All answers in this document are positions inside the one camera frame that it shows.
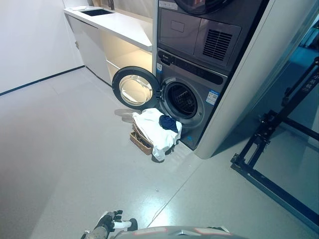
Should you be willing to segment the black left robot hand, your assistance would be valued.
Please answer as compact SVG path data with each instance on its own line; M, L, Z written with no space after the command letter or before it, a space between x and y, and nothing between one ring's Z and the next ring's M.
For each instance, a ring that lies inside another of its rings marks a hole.
M114 232L117 229L124 229L129 232L136 231L138 229L138 222L136 219L131 218L128 221L122 220L123 210L106 211L97 222L95 229L102 227L107 232Z

